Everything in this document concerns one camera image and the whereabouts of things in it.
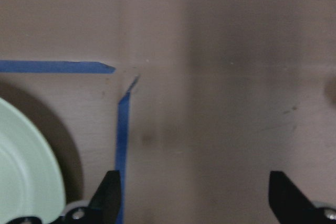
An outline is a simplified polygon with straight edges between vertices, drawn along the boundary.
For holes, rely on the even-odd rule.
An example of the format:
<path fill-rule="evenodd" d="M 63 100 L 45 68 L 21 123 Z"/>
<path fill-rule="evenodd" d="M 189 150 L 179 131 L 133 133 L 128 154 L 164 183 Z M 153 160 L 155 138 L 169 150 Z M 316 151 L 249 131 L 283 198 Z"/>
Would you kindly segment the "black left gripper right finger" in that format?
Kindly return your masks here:
<path fill-rule="evenodd" d="M 315 206 L 282 171 L 270 172 L 268 203 L 279 223 L 335 223 L 335 208 Z"/>

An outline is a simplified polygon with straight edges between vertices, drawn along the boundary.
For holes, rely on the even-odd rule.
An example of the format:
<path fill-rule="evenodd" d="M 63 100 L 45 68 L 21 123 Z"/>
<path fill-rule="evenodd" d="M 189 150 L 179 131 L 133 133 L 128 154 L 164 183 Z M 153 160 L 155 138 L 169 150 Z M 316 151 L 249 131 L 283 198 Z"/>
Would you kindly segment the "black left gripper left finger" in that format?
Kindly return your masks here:
<path fill-rule="evenodd" d="M 5 196 L 5 223 L 116 223 L 121 210 L 121 175 L 108 171 L 87 204 L 66 207 L 65 191 L 39 185 Z"/>

